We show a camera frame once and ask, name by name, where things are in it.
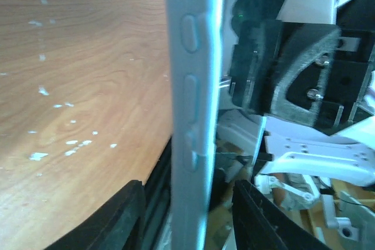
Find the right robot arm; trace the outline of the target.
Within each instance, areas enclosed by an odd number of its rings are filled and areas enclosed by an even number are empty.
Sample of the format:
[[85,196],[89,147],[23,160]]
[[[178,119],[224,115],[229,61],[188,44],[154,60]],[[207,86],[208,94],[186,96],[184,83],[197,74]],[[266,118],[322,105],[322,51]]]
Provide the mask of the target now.
[[[284,22],[286,0],[235,0],[230,24],[237,36],[228,75],[220,83],[241,117],[259,115],[316,129],[328,136],[370,117],[361,103],[374,64],[374,32],[351,24]],[[328,177],[374,185],[374,150],[265,137],[272,156],[262,174]]]

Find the light blue phone case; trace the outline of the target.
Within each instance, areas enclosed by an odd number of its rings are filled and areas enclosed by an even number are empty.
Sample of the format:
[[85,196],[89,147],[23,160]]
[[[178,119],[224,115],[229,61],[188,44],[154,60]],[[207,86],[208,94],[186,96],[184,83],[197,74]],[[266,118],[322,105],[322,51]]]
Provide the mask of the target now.
[[221,78],[223,0],[165,0],[172,87],[172,249],[203,249]]

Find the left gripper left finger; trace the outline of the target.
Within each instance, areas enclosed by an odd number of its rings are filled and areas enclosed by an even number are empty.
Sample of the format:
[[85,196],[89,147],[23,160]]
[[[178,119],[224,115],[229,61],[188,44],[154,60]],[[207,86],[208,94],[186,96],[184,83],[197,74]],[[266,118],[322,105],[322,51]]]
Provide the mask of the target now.
[[47,249],[141,249],[144,225],[144,186],[131,180]]

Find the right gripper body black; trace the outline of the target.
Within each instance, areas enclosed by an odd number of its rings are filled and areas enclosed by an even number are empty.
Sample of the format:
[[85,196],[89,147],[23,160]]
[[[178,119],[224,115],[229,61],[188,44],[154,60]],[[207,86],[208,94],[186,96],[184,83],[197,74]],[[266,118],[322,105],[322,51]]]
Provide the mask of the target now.
[[[244,21],[278,20],[285,0],[236,0],[231,27],[239,34]],[[351,0],[339,8],[336,23],[341,29],[333,59],[326,56],[316,64],[330,64],[330,74],[316,129],[343,129],[370,116],[360,104],[374,70],[374,0]]]

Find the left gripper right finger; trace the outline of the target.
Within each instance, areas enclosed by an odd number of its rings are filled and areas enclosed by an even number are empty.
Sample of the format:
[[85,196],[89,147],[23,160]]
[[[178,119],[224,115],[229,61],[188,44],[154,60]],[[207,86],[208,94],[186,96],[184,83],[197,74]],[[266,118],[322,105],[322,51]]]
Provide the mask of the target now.
[[233,227],[240,250],[330,250],[246,180],[233,187]]

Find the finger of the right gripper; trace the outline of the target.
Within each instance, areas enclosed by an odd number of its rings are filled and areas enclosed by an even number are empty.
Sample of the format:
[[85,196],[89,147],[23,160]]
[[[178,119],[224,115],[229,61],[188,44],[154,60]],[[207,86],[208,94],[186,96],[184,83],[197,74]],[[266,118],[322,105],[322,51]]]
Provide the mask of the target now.
[[265,92],[265,114],[285,121],[315,124],[326,92],[330,64],[341,29],[333,24],[283,23],[275,64]]
[[263,114],[265,86],[281,43],[280,20],[244,21],[233,47],[229,76],[232,103],[248,114]]

